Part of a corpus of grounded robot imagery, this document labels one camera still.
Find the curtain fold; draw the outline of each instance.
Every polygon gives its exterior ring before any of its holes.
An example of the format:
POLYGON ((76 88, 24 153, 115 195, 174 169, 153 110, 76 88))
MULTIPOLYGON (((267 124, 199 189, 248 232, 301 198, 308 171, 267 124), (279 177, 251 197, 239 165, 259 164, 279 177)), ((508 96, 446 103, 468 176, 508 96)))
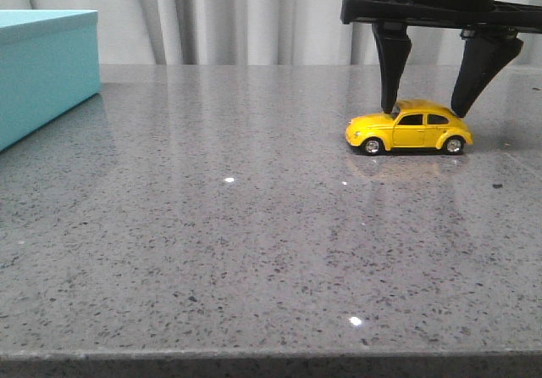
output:
MULTIPOLYGON (((99 12, 104 64, 377 64, 370 25, 342 25, 342 0, 0 0, 0 8, 99 12)), ((503 0, 542 5, 542 0, 503 0)), ((459 64, 459 32, 410 27, 409 64, 459 64)), ((523 35, 516 64, 542 66, 523 35)))

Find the toy car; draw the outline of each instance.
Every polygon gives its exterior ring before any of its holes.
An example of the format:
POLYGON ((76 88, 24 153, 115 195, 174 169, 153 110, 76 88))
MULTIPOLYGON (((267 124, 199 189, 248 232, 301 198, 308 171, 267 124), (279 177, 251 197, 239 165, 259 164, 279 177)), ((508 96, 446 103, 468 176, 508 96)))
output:
POLYGON ((473 143, 467 125, 448 108, 428 100, 397 101, 390 114, 354 118, 346 127, 346 140, 367 155, 394 148, 436 148, 463 153, 473 143))

